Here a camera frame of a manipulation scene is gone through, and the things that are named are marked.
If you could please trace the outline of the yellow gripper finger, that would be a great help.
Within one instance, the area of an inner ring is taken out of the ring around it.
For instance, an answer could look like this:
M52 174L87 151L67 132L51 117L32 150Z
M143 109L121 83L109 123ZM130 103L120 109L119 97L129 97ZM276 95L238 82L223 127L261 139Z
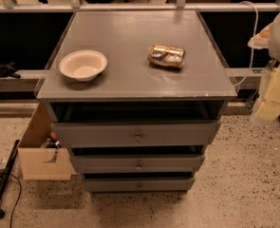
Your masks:
M258 93L259 97L252 108L251 122L262 126L280 116L280 65L263 71Z

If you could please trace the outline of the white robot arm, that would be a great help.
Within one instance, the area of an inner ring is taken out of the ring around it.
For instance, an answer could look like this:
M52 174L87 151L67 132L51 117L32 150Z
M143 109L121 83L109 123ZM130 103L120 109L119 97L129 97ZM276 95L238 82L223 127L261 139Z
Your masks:
M250 39L248 46L255 49L267 48L270 57L279 63L278 67L263 72L259 97L252 109L251 121L257 125L265 125L280 116L280 12L272 23Z

